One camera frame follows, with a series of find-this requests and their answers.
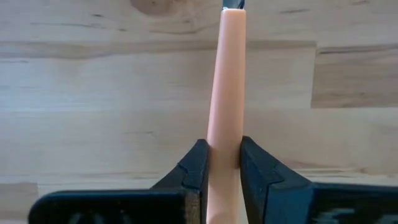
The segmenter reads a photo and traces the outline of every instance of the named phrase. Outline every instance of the wooden board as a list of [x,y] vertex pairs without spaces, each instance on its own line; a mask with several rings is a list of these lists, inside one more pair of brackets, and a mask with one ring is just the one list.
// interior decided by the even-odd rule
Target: wooden board
[[[133,7],[125,0],[3,1],[0,41],[143,43],[217,39],[221,1],[152,2],[155,4]],[[249,40],[315,40],[322,47],[341,47],[393,44],[398,39],[395,0],[252,0],[247,1],[246,9]]]
[[398,106],[396,45],[330,47],[318,50],[312,106]]
[[[153,2],[0,3],[0,223],[149,187],[205,137],[221,1]],[[246,9],[245,134],[311,180],[398,185],[398,2]]]

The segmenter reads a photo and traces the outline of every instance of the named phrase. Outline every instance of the wood grain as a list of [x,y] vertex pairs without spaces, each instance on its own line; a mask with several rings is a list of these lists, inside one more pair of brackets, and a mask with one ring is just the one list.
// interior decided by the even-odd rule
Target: wood grain
[[0,183],[0,221],[19,223],[27,218],[30,206],[39,197],[37,184]]
[[398,106],[398,46],[321,48],[315,61],[312,107]]
[[[0,223],[149,187],[205,137],[221,1],[153,2],[0,3]],[[398,1],[246,10],[244,133],[311,180],[398,185]]]
[[[148,14],[125,0],[3,1],[0,41],[217,39],[221,1],[172,1],[170,7],[170,0],[155,2],[160,4],[150,6],[147,12],[153,13]],[[395,0],[252,0],[246,10],[249,40],[315,40],[320,47],[340,47],[392,44],[398,39]]]

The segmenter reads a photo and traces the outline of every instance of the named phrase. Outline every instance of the black plastic jaw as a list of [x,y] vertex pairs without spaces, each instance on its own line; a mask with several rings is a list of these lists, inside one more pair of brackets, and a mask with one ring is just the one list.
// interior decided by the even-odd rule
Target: black plastic jaw
[[72,190],[40,198],[29,224],[205,224],[208,151],[198,140],[187,155],[149,190]]
[[250,224],[290,223],[274,222],[273,217],[280,221],[281,218],[289,218],[291,204],[297,202],[293,197],[297,195],[296,191],[307,189],[311,184],[246,136],[241,145],[241,182]]
[[313,183],[243,137],[241,182],[250,224],[398,223],[398,188]]

